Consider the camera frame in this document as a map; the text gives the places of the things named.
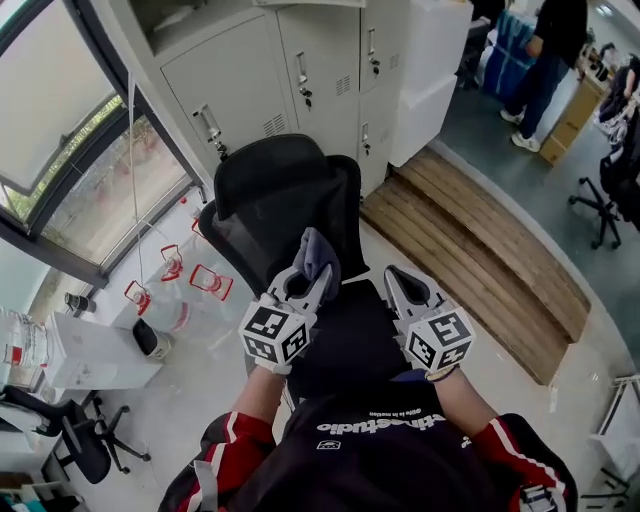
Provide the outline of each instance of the white sneaker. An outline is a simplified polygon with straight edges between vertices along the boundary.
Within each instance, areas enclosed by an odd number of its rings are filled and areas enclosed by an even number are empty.
[[[540,151],[540,143],[533,136],[525,139],[520,132],[516,132],[511,136],[511,142],[532,153],[538,153]]]
[[[524,112],[520,112],[517,116],[512,116],[511,114],[509,114],[509,112],[507,112],[506,109],[503,108],[500,111],[500,117],[504,119],[507,123],[512,123],[517,126],[524,119]]]

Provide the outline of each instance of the white marker cube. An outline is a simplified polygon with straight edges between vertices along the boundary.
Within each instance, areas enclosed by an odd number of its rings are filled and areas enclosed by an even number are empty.
[[[240,324],[244,349],[250,356],[286,365],[309,344],[305,317],[252,302]]]
[[[469,317],[457,308],[411,324],[405,350],[434,373],[459,364],[475,338]]]

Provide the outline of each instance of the window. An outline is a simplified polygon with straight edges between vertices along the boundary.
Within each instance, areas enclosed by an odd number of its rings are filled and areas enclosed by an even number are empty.
[[[0,0],[0,75],[0,238],[35,258],[21,310],[43,321],[104,287],[202,182],[140,94],[130,129],[127,72],[89,2]]]

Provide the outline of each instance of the gray cloth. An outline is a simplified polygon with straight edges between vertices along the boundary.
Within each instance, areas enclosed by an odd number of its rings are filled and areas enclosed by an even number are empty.
[[[333,300],[340,289],[340,261],[327,239],[316,228],[307,228],[300,240],[300,250],[293,260],[293,267],[309,280],[316,279],[326,265],[331,265],[333,279],[326,299]]]

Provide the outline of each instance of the white shelf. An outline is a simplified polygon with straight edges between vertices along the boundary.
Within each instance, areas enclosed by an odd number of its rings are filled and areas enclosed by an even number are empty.
[[[150,34],[149,45],[163,66],[207,39],[262,14],[251,0],[209,0],[179,23]]]

